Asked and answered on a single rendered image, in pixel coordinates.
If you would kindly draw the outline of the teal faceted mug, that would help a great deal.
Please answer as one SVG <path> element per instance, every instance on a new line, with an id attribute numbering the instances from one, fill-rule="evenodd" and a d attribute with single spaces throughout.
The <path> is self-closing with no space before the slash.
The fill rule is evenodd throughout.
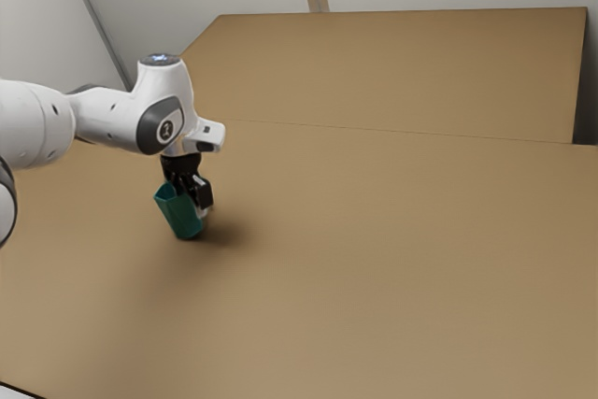
<path id="1" fill-rule="evenodd" d="M 164 182 L 154 193 L 153 200 L 176 238 L 192 239 L 203 231 L 203 220 L 197 215 L 191 197 L 178 193 L 171 183 Z"/>

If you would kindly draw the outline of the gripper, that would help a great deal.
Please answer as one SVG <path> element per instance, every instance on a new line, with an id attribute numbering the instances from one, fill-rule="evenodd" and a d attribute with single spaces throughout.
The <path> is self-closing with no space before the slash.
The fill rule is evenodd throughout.
<path id="1" fill-rule="evenodd" d="M 174 186 L 185 187 L 195 205 L 198 218 L 204 219 L 214 204 L 214 198 L 210 182 L 199 176 L 198 167 L 201 161 L 200 153 L 160 156 L 164 180 Z"/>

